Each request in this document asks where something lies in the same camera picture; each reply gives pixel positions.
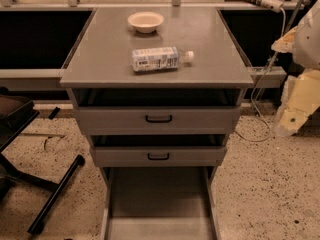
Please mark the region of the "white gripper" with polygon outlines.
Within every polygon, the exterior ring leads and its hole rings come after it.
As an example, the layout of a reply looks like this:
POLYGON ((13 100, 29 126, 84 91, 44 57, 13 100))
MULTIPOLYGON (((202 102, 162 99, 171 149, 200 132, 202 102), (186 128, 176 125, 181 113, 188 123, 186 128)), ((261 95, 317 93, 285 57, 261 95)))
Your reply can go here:
POLYGON ((292 136, 320 107, 320 0, 297 25, 276 40, 271 49, 293 53, 295 63, 305 69, 298 77, 289 76, 284 84, 274 132, 281 137, 292 136))

